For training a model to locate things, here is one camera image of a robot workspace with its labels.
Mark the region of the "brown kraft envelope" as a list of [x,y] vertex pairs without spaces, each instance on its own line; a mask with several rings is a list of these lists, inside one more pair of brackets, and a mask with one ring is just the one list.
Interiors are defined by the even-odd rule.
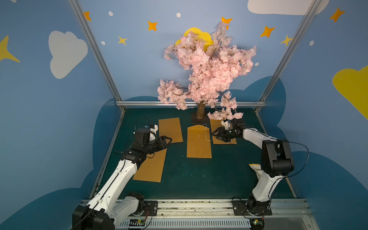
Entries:
[[160,119],[158,127],[160,136],[170,137],[172,139],[172,143],[183,142],[183,134],[180,119],[178,117]]
[[188,158],[211,159],[211,139],[207,125],[194,125],[187,128]]
[[135,173],[133,180],[160,183],[167,150],[147,155],[147,159]]

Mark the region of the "brown kraft file bag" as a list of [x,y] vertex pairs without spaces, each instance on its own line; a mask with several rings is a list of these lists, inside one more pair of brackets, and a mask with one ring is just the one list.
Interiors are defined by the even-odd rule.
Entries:
[[217,145],[231,145],[231,144],[234,144],[234,145],[236,145],[237,144],[236,139],[232,139],[230,142],[224,142],[224,141],[217,138],[217,135],[218,135],[217,129],[219,127],[223,127],[220,120],[212,120],[212,119],[210,120],[210,128],[211,128],[211,134],[212,134],[212,138],[213,138],[213,144],[217,144]]

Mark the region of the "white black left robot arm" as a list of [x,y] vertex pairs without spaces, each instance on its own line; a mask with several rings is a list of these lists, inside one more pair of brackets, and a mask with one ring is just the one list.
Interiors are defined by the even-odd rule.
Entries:
[[115,171],[102,189],[87,203],[79,205],[72,215],[73,230],[114,230],[131,214],[141,214],[145,208],[144,196],[132,193],[116,203],[129,180],[138,171],[148,155],[165,150],[172,138],[157,135],[158,126],[138,128],[134,141],[122,153]]

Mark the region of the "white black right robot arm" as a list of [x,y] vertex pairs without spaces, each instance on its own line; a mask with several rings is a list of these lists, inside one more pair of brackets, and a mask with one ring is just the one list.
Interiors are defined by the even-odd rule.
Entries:
[[295,168],[287,140],[271,137],[254,127],[235,126],[230,128],[226,124],[213,131],[212,135],[223,142],[230,142],[234,138],[243,138],[261,149],[261,176],[249,198],[254,202],[270,201],[279,182]]

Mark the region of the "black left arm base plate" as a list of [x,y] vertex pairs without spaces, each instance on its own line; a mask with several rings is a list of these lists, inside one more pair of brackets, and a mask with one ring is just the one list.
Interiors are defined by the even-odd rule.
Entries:
[[130,214],[130,217],[157,216],[157,201],[139,201],[138,209]]

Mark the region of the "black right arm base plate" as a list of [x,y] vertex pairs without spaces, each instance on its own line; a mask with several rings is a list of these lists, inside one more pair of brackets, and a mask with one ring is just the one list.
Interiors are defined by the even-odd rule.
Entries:
[[270,200],[259,202],[255,200],[234,199],[231,201],[234,214],[236,216],[271,216]]

